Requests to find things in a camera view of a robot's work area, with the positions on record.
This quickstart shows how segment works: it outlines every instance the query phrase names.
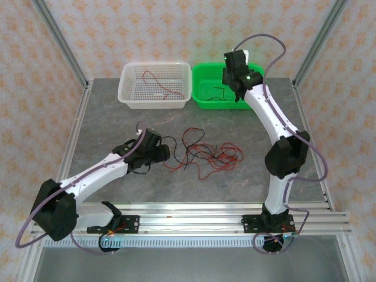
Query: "marble surface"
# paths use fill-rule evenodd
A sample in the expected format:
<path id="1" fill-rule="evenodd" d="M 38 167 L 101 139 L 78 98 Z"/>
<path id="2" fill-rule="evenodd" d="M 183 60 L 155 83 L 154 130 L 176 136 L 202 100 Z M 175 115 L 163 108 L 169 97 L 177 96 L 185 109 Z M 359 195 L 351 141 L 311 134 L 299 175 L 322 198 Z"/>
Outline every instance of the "marble surface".
<path id="1" fill-rule="evenodd" d="M 197 167 L 171 173 L 162 164 L 154 164 L 146 175 L 127 174 L 103 187 L 87 202 L 107 200 L 129 202 L 264 202 L 268 192 L 269 173 L 264 157 L 271 148 L 268 135 L 252 110 L 201 110 L 195 101 L 177 110 L 132 110 L 117 98 L 118 79 L 95 79 L 69 175 L 73 176 L 102 160 L 111 150 L 135 138 L 135 126 L 143 121 L 162 136 L 178 140 L 177 155 L 184 153 L 180 140 L 188 127 L 206 131 L 204 141 L 214 145 L 233 142 L 244 152 L 244 160 L 233 171 L 212 174 L 207 180 L 197 178 Z M 289 79 L 269 79 L 271 92 L 286 116 L 299 128 L 303 123 Z M 166 139 L 173 149 L 173 142 Z M 175 165 L 171 158 L 168 164 Z M 210 171 L 203 163 L 202 175 Z M 317 177 L 309 153 L 300 175 Z M 317 183 L 296 182 L 291 202 L 322 202 Z"/>

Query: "wall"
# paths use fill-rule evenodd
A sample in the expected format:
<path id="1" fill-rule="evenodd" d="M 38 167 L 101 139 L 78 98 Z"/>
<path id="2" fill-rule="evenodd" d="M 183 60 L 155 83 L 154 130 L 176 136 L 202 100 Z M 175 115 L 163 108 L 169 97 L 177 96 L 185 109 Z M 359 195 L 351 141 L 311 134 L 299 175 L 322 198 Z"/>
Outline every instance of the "wall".
<path id="1" fill-rule="evenodd" d="M 299 88 L 338 210 L 351 212 L 376 281 L 376 2 L 353 0 Z"/>
<path id="2" fill-rule="evenodd" d="M 47 0 L 88 79 L 118 78 L 131 61 L 222 62 L 254 33 L 282 39 L 287 55 L 270 72 L 294 78 L 335 0 Z M 271 39 L 244 45 L 266 67 Z"/>
<path id="3" fill-rule="evenodd" d="M 0 280 L 14 281 L 16 235 L 57 175 L 82 87 L 32 1 L 2 1 L 0 18 Z"/>

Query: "tangled wires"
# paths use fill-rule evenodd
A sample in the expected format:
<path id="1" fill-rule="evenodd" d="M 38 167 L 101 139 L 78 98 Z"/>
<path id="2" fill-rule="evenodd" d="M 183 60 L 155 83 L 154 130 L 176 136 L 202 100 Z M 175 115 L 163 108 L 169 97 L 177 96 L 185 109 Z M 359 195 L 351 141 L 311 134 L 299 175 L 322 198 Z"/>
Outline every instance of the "tangled wires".
<path id="1" fill-rule="evenodd" d="M 190 132 L 201 132 L 202 135 L 193 143 L 188 143 L 186 141 L 186 135 Z M 197 127 L 190 127 L 183 133 L 182 143 L 183 146 L 186 148 L 184 158 L 179 160 L 176 157 L 176 148 L 177 148 L 177 141 L 172 136 L 165 136 L 164 138 L 170 138 L 174 140 L 175 146 L 173 150 L 174 159 L 179 163 L 176 167 L 171 167 L 164 162 L 163 164 L 169 168 L 172 172 L 177 171 L 181 168 L 185 169 L 188 165 L 194 164 L 197 166 L 198 178 L 200 180 L 207 179 L 211 174 L 215 172 L 220 172 L 223 170 L 234 170 L 236 167 L 237 162 L 241 162 L 244 159 L 243 151 L 237 147 L 236 145 L 226 142 L 223 143 L 220 147 L 213 146 L 208 143 L 199 143 L 203 137 L 205 136 L 205 131 L 201 128 Z M 194 159 L 202 159 L 208 162 L 210 167 L 213 169 L 209 174 L 205 177 L 201 176 L 201 168 L 197 162 L 194 162 Z"/>

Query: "red wire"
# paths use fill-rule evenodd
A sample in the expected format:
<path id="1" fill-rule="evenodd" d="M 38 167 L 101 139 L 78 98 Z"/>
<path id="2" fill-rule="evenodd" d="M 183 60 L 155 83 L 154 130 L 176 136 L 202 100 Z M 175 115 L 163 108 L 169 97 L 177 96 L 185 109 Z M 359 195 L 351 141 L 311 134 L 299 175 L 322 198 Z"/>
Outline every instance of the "red wire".
<path id="1" fill-rule="evenodd" d="M 236 167 L 237 162 L 241 162 L 244 159 L 243 151 L 237 147 L 236 145 L 225 142 L 223 143 L 219 148 L 215 149 L 213 145 L 208 143 L 194 143 L 192 145 L 189 145 L 185 141 L 185 135 L 192 131 L 192 130 L 199 130 L 202 131 L 199 128 L 191 127 L 188 128 L 184 133 L 182 137 L 183 144 L 186 147 L 189 147 L 189 149 L 186 150 L 186 154 L 181 161 L 181 163 L 177 167 L 170 167 L 165 162 L 163 162 L 164 166 L 171 169 L 171 172 L 177 171 L 184 167 L 187 163 L 193 163 L 197 166 L 199 173 L 198 178 L 200 180 L 207 179 L 210 175 L 212 175 L 215 172 L 221 172 L 223 170 L 234 170 Z M 205 177 L 201 176 L 201 168 L 200 165 L 196 162 L 189 162 L 189 154 L 200 154 L 201 157 L 204 158 L 208 162 L 211 168 L 213 168 L 213 171 L 211 171 L 209 174 L 207 174 Z"/>
<path id="2" fill-rule="evenodd" d="M 182 97 L 182 99 L 184 100 L 184 95 L 183 95 L 183 94 L 181 94 L 180 92 L 172 91 L 172 90 L 167 89 L 167 88 L 165 88 L 164 86 L 162 86 L 162 85 L 159 83 L 159 81 L 157 80 L 157 78 L 155 77 L 155 75 L 152 74 L 151 71 L 149 71 L 149 70 L 144 71 L 144 73 L 143 73 L 143 75 L 142 75 L 142 80 L 144 81 L 144 83 L 147 83 L 147 82 L 144 80 L 144 78 L 143 78 L 147 72 L 149 72 L 149 73 L 153 76 L 153 78 L 155 79 L 155 81 L 157 82 L 157 84 L 158 84 L 162 89 L 164 89 L 164 90 L 166 90 L 166 91 L 169 92 L 169 93 L 167 93 L 167 94 L 163 97 L 163 100 L 166 100 L 167 96 L 168 96 L 169 94 L 171 94 L 171 93 L 179 94 L 179 95 Z"/>

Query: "purple cable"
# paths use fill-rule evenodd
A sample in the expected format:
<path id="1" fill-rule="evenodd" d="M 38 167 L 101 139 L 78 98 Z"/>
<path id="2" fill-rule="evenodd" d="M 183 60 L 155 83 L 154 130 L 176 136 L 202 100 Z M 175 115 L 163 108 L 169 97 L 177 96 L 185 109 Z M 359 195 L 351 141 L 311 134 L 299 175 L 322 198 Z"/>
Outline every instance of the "purple cable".
<path id="1" fill-rule="evenodd" d="M 294 137 L 296 137 L 297 139 L 299 139 L 300 141 L 302 141 L 304 144 L 306 144 L 309 148 L 311 148 L 321 159 L 323 165 L 324 165 L 324 174 L 321 178 L 318 178 L 318 179 L 308 179 L 308 178 L 304 178 L 304 177 L 300 177 L 300 176 L 295 176 L 295 177 L 292 177 L 290 178 L 287 183 L 286 183 L 286 187 L 284 189 L 284 193 L 283 193 L 283 204 L 286 206 L 286 208 L 288 208 L 289 210 L 293 210 L 295 212 L 305 212 L 306 213 L 306 216 L 303 220 L 303 222 L 301 223 L 301 226 L 298 230 L 298 234 L 300 234 L 300 232 L 302 231 L 303 229 L 303 226 L 305 225 L 307 219 L 308 219 L 308 216 L 310 215 L 310 211 L 307 210 L 307 209 L 298 209 L 298 208 L 293 208 L 293 207 L 290 207 L 287 203 L 286 203 L 286 198 L 287 198 L 287 192 L 288 192 L 288 188 L 290 187 L 290 183 L 293 181 L 293 180 L 301 180 L 301 181 L 306 181 L 306 182 L 320 182 L 320 181 L 323 181 L 327 176 L 328 176 L 328 164 L 327 164 L 327 161 L 325 160 L 325 157 L 323 156 L 323 154 L 311 143 L 311 142 L 308 142 L 306 141 L 304 138 L 302 138 L 301 136 L 299 136 L 298 134 L 296 134 L 296 132 L 294 132 L 293 130 L 291 130 L 286 122 L 282 119 L 282 117 L 280 116 L 280 114 L 278 113 L 278 111 L 275 109 L 274 105 L 272 104 L 272 102 L 270 101 L 270 97 L 268 96 L 267 94 L 267 91 L 266 91 L 266 76 L 267 76 L 267 73 L 269 71 L 269 69 L 279 60 L 281 59 L 284 54 L 286 53 L 286 46 L 285 44 L 279 40 L 278 38 L 276 38 L 275 36 L 273 35 L 270 35 L 270 34 L 267 34 L 267 33 L 258 33 L 258 34 L 255 34 L 255 35 L 252 35 L 252 36 L 249 36 L 247 38 L 245 38 L 244 40 L 242 40 L 238 45 L 236 45 L 236 47 L 234 48 L 234 51 L 236 51 L 237 48 L 240 47 L 240 45 L 242 45 L 243 43 L 245 43 L 246 41 L 250 40 L 250 39 L 253 39 L 253 38 L 256 38 L 256 37 L 269 37 L 271 39 L 274 39 L 275 41 L 277 41 L 283 48 L 283 52 L 281 55 L 279 55 L 278 57 L 276 57 L 274 60 L 272 60 L 270 62 L 270 64 L 268 65 L 268 67 L 266 67 L 265 69 L 265 74 L 264 74 L 264 78 L 263 78 L 263 90 L 264 90 L 264 97 L 266 98 L 266 101 L 268 102 L 269 106 L 271 107 L 272 111 L 274 112 L 274 114 L 277 116 L 277 118 L 280 120 L 280 122 L 282 123 L 282 125 L 287 129 L 287 131 L 289 131 Z M 261 232 L 261 233 L 257 233 L 253 236 L 253 239 L 252 239 L 252 242 L 253 242 L 253 247 L 256 251 L 258 251 L 259 253 L 261 254 L 278 254 L 278 253 L 282 253 L 284 251 L 287 251 L 290 246 L 292 245 L 293 242 L 295 242 L 295 240 L 293 240 L 293 242 L 286 247 L 286 249 L 283 249 L 281 251 L 278 251 L 278 252 L 275 252 L 275 253 L 269 253 L 269 252 L 266 252 L 266 251 L 261 251 L 258 247 L 256 247 L 256 238 L 257 236 L 259 235 L 267 235 L 267 236 L 270 236 L 272 239 L 275 239 L 277 240 L 277 242 L 282 246 L 282 243 L 281 241 L 274 235 L 270 234 L 270 233 L 265 233 L 265 232 Z"/>
<path id="2" fill-rule="evenodd" d="M 101 168 L 103 168 L 103 167 L 107 167 L 107 166 L 110 166 L 110 165 L 112 165 L 112 164 L 114 164 L 114 163 L 117 163 L 117 162 L 120 162 L 120 161 L 124 160 L 126 157 L 128 157 L 130 154 L 132 154 L 132 153 L 133 153 L 133 152 L 134 152 L 134 151 L 140 146 L 141 142 L 143 141 L 143 139 L 144 139 L 144 137 L 145 137 L 145 134 L 146 134 L 146 129 L 142 131 L 141 137 L 140 137 L 139 141 L 136 143 L 136 145 L 135 145 L 133 148 L 131 148 L 131 149 L 129 150 L 129 152 L 127 152 L 124 156 L 122 156 L 122 157 L 120 157 L 120 158 L 118 158 L 118 159 L 116 159 L 116 160 L 113 160 L 113 161 L 111 161 L 111 162 L 107 162 L 107 163 L 101 164 L 101 165 L 99 165 L 99 166 L 93 167 L 92 169 L 90 169 L 89 171 L 87 171 L 86 173 L 84 173 L 83 175 L 81 175 L 79 178 L 75 179 L 72 183 L 69 183 L 67 186 L 65 186 L 65 187 L 59 189 L 58 191 L 52 193 L 52 194 L 51 194 L 50 196 L 48 196 L 45 200 L 43 200 L 43 201 L 42 201 L 42 202 L 41 202 L 41 203 L 40 203 L 40 204 L 39 204 L 39 205 L 38 205 L 38 206 L 37 206 L 37 207 L 36 207 L 31 213 L 30 213 L 28 219 L 26 219 L 25 223 L 24 223 L 23 226 L 21 227 L 21 229 L 20 229 L 20 231 L 19 231 L 19 233 L 18 233 L 18 235 L 17 235 L 17 238 L 16 238 L 16 243 L 15 243 L 16 248 L 21 249 L 21 248 L 25 248 L 25 247 L 28 247 L 28 246 L 30 246 L 30 245 L 33 245 L 34 243 L 38 242 L 39 240 L 41 240 L 42 238 L 44 238 L 44 237 L 47 235 L 47 233 L 45 233 L 45 234 L 39 236 L 38 238 L 36 238 L 36 239 L 30 241 L 30 242 L 27 242 L 27 243 L 25 243 L 25 244 L 23 244 L 23 245 L 20 244 L 20 242 L 21 242 L 21 238 L 22 238 L 22 236 L 24 235 L 24 232 L 25 232 L 26 228 L 28 227 L 28 225 L 30 224 L 30 222 L 32 221 L 32 219 L 34 218 L 34 216 L 35 216 L 35 215 L 37 214 L 37 212 L 40 211 L 40 210 L 41 210 L 41 209 L 42 209 L 42 208 L 43 208 L 43 207 L 44 207 L 49 201 L 51 201 L 54 197 L 56 197 L 58 194 L 64 192 L 64 191 L 67 190 L 68 188 L 71 188 L 73 185 L 75 185 L 76 183 L 80 182 L 82 179 L 84 179 L 86 176 L 92 174 L 93 172 L 95 172 L 95 171 L 97 171 L 97 170 L 99 170 L 99 169 L 101 169 Z"/>

